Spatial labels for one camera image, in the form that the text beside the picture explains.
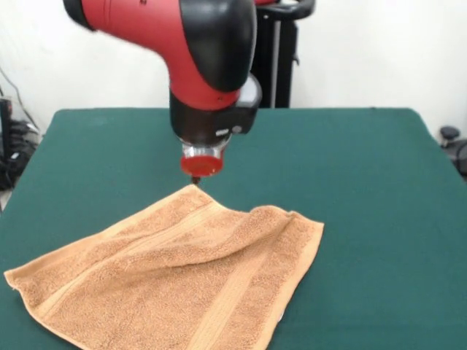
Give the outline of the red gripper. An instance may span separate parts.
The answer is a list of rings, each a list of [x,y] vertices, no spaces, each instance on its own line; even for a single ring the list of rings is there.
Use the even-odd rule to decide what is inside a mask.
[[[182,156],[180,165],[186,174],[192,176],[192,183],[199,184],[200,177],[213,176],[223,169],[223,159],[211,155]]]

